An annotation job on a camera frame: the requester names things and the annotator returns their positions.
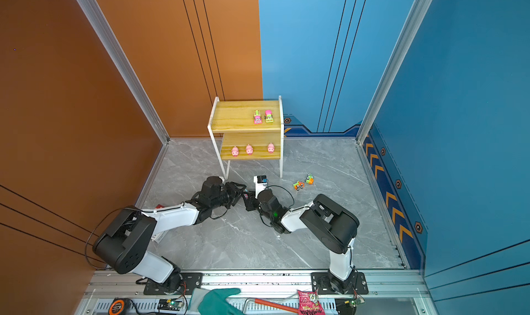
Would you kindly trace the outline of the red handled tool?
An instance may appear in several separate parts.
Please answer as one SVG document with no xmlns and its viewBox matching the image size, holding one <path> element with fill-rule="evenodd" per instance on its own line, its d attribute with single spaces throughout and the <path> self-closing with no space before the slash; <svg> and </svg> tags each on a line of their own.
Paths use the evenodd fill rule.
<svg viewBox="0 0 530 315">
<path fill-rule="evenodd" d="M 298 309 L 296 309 L 296 308 L 292 308 L 292 307 L 289 307 L 287 305 L 274 303 L 274 302 L 267 301 L 267 300 L 260 299 L 260 298 L 247 298 L 247 300 L 245 300 L 245 303 L 244 303 L 244 306 L 243 306 L 243 309 L 242 309 L 242 313 L 246 312 L 248 306 L 250 305 L 250 302 L 252 302 L 254 304 L 258 304 L 258 305 L 263 305 L 263 306 L 266 306 L 266 307 L 274 308 L 274 309 L 280 309 L 280 310 L 285 311 L 285 312 L 291 312 L 291 313 L 294 313 L 294 314 L 298 314 Z"/>
</svg>

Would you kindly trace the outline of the small board right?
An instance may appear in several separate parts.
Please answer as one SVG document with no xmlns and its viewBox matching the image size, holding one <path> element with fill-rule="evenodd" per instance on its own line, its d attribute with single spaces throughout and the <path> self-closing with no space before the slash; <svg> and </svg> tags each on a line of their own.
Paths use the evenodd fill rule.
<svg viewBox="0 0 530 315">
<path fill-rule="evenodd" d="M 355 295 L 350 301 L 349 304 L 352 308 L 357 308 L 359 305 L 364 304 L 365 300 L 360 295 Z"/>
</svg>

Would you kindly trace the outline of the yellow wooden two-tier shelf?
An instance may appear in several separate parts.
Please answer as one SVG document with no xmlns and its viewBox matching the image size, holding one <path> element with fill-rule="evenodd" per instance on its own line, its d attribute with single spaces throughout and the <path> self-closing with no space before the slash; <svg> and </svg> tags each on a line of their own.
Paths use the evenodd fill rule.
<svg viewBox="0 0 530 315">
<path fill-rule="evenodd" d="M 254 111 L 259 110 L 262 124 L 253 122 Z M 274 122 L 266 123 L 265 113 L 271 110 Z M 213 102 L 208 125 L 208 133 L 214 146 L 222 174 L 229 177 L 232 161 L 279 162 L 279 177 L 284 174 L 284 112 L 282 97 L 274 101 L 222 101 L 218 97 Z M 270 154 L 268 144 L 273 143 L 275 152 Z M 246 146 L 252 145 L 252 155 L 247 155 Z M 239 156 L 233 157 L 232 148 L 239 148 Z"/>
</svg>

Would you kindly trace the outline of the green truck pink tank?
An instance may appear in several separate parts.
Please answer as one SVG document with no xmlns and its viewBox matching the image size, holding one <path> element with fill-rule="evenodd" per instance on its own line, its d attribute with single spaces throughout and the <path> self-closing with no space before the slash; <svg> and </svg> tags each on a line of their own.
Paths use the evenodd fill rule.
<svg viewBox="0 0 530 315">
<path fill-rule="evenodd" d="M 266 123 L 273 123 L 274 122 L 274 118 L 273 118 L 273 113 L 271 110 L 267 110 L 266 113 L 265 113 L 265 121 Z"/>
</svg>

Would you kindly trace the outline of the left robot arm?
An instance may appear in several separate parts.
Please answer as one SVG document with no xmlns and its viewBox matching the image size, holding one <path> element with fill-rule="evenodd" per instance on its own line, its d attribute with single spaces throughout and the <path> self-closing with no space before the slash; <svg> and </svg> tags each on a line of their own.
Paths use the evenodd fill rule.
<svg viewBox="0 0 530 315">
<path fill-rule="evenodd" d="M 246 190 L 244 184 L 208 177 L 200 191 L 179 205 L 147 210 L 124 207 L 94 242 L 92 251 L 117 273 L 134 273 L 162 293 L 175 294 L 182 286 L 181 269 L 149 252 L 150 243 L 169 230 L 202 223 L 218 207 L 230 209 Z"/>
</svg>

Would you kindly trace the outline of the red white cardboard box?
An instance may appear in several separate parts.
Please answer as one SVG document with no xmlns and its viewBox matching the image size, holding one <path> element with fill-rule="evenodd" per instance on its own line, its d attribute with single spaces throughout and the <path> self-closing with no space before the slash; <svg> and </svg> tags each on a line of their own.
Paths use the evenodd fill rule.
<svg viewBox="0 0 530 315">
<path fill-rule="evenodd" d="M 156 206 L 156 209 L 164 209 L 165 207 L 161 204 Z M 159 232 L 151 237 L 152 242 L 160 244 L 164 237 L 168 234 L 168 231 Z"/>
</svg>

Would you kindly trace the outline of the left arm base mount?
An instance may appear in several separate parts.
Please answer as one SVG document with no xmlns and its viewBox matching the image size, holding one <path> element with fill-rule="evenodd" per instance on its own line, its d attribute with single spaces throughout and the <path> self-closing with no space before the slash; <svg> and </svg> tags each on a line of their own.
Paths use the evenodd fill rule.
<svg viewBox="0 0 530 315">
<path fill-rule="evenodd" d="M 202 279 L 203 273 L 200 272 L 172 274 L 165 283 L 156 283 L 149 279 L 144 288 L 144 295 L 190 296 L 196 288 L 202 286 Z"/>
</svg>

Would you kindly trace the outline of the green orange toy truck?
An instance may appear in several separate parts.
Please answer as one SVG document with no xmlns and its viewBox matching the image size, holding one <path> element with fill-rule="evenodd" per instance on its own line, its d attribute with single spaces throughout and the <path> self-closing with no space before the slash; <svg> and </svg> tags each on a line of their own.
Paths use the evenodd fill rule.
<svg viewBox="0 0 530 315">
<path fill-rule="evenodd" d="M 305 187 L 305 183 L 302 182 L 302 181 L 298 181 L 296 182 L 294 185 L 293 185 L 294 189 L 296 191 L 300 191 L 301 189 L 303 189 Z"/>
</svg>

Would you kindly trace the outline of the pink snack bag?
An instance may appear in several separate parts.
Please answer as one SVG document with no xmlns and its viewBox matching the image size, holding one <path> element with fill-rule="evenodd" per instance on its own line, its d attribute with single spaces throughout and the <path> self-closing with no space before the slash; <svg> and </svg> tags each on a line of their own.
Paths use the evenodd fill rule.
<svg viewBox="0 0 530 315">
<path fill-rule="evenodd" d="M 306 292 L 298 290 L 299 315 L 325 315 L 317 292 Z"/>
</svg>

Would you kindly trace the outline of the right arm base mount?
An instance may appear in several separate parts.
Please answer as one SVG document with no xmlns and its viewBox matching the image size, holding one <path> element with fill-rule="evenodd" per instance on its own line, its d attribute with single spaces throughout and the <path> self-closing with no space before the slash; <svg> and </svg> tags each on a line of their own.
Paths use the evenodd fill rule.
<svg viewBox="0 0 530 315">
<path fill-rule="evenodd" d="M 331 272 L 312 272 L 311 287 L 319 294 L 367 295 L 369 293 L 364 273 L 354 270 L 345 281 Z"/>
</svg>

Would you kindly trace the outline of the green circuit board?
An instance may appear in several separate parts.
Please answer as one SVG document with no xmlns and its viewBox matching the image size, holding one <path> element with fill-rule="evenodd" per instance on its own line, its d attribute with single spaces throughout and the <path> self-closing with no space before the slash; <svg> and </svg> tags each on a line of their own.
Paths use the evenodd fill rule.
<svg viewBox="0 0 530 315">
<path fill-rule="evenodd" d="M 161 298 L 158 302 L 157 309 L 160 312 L 180 312 L 185 310 L 185 302 L 183 302 L 182 299 Z"/>
</svg>

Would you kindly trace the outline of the aluminium rail frame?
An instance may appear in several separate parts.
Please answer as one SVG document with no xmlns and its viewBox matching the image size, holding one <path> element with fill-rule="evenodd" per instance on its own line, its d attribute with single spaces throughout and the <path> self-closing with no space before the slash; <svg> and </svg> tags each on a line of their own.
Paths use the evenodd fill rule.
<svg viewBox="0 0 530 315">
<path fill-rule="evenodd" d="M 247 298 L 260 298 L 297 308 L 298 290 L 313 292 L 312 272 L 318 269 L 242 269 L 242 270 L 185 270 L 203 273 L 201 289 L 214 290 L 239 288 L 241 292 L 227 298 L 237 309 L 243 309 Z M 435 304 L 426 283 L 417 270 L 409 269 L 361 269 L 369 293 L 361 295 L 365 303 L 350 308 L 355 314 L 437 314 Z M 144 295 L 146 282 L 133 274 L 120 275 L 106 271 L 94 274 L 77 309 L 76 314 L 107 314 L 116 298 L 131 301 L 126 314 L 194 314 L 190 311 L 191 297 L 169 295 Z M 338 303 L 346 303 L 355 295 L 319 294 L 326 314 L 337 314 Z M 160 312 L 160 299 L 176 298 L 185 302 L 180 312 Z M 245 314 L 284 314 L 285 311 L 250 302 Z"/>
</svg>

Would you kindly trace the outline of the green rubber glove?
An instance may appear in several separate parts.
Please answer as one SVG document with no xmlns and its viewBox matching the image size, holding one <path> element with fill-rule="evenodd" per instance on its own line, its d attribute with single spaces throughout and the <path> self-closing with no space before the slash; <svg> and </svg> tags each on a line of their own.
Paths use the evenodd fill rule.
<svg viewBox="0 0 530 315">
<path fill-rule="evenodd" d="M 227 298 L 241 292 L 239 288 L 205 290 L 197 288 L 193 291 L 190 311 L 205 315 L 243 315 L 244 313 L 232 306 Z"/>
</svg>

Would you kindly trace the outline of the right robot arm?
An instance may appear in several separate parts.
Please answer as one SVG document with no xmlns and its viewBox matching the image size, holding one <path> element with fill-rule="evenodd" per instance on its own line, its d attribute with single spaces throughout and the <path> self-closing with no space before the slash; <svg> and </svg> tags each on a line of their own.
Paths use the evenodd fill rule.
<svg viewBox="0 0 530 315">
<path fill-rule="evenodd" d="M 288 209 L 270 189 L 244 196 L 248 211 L 258 211 L 269 220 L 267 226 L 279 234 L 308 229 L 330 252 L 327 279 L 338 294 L 357 294 L 358 274 L 353 264 L 353 246 L 360 227 L 359 219 L 324 194 L 307 205 Z"/>
</svg>

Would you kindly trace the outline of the pink green toy car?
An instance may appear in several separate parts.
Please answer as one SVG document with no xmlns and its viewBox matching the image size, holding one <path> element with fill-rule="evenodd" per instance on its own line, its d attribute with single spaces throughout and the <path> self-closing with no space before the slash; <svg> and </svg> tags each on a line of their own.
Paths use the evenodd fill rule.
<svg viewBox="0 0 530 315">
<path fill-rule="evenodd" d="M 255 110 L 254 111 L 254 116 L 253 116 L 253 122 L 257 125 L 257 124 L 262 124 L 262 115 L 260 113 L 259 110 Z"/>
</svg>

